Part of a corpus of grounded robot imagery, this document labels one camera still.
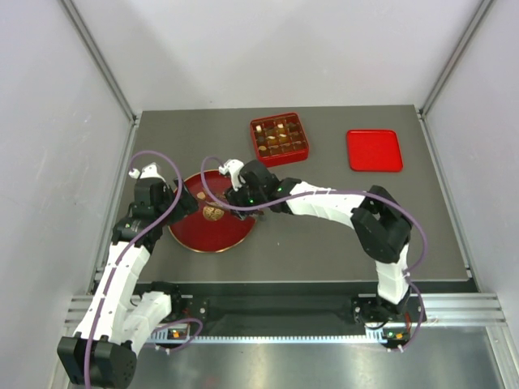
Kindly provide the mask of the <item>round dark red plate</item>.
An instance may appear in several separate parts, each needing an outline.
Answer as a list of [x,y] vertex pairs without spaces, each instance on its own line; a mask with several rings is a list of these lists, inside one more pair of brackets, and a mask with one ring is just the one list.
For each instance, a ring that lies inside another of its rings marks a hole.
[[[209,197],[199,173],[191,175],[185,183],[196,198],[200,192],[205,198]],[[208,206],[204,200],[198,199],[198,202],[196,213],[169,226],[171,235],[189,250],[200,253],[226,251],[242,242],[255,226],[256,220],[241,221],[229,212]]]

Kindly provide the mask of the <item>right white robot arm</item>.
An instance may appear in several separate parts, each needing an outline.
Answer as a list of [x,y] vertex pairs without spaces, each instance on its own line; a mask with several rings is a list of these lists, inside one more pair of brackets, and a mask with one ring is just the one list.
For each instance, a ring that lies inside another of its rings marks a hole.
[[264,208],[293,216],[314,216],[355,231],[364,252],[375,261],[380,314],[398,320],[408,308],[410,287],[404,276],[412,225],[381,186],[367,193],[340,194],[296,178],[278,179],[258,160],[227,160],[218,168],[229,177],[225,199],[240,219]]

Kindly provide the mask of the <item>red box lid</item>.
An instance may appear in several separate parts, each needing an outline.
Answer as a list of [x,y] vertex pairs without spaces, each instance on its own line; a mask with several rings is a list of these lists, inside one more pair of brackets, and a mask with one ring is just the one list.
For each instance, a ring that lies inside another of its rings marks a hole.
[[350,168],[355,172],[398,173],[403,169],[400,144],[394,130],[348,130],[345,144]]

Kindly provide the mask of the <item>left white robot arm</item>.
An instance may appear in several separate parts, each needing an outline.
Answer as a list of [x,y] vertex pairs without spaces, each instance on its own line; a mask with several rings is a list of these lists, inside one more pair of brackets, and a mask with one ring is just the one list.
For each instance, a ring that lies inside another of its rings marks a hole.
[[139,353],[157,325],[182,316],[184,303],[171,293],[146,292],[136,307],[131,297],[163,228],[198,209],[182,179],[172,186],[157,173],[137,179],[134,199],[113,227],[105,270],[90,306],[74,334],[58,343],[58,357],[73,384],[129,387]]

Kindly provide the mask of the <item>metal tongs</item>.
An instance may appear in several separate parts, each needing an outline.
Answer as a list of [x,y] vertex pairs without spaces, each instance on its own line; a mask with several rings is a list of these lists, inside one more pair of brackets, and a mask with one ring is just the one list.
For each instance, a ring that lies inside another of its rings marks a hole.
[[241,221],[247,220],[247,219],[253,219],[253,220],[264,220],[264,212],[259,211],[236,211],[231,208],[229,208],[229,204],[226,201],[226,198],[224,196],[218,196],[218,200],[214,201],[211,200],[209,197],[206,197],[204,199],[204,202],[211,207],[219,208],[223,211],[229,212],[234,218],[239,219]]

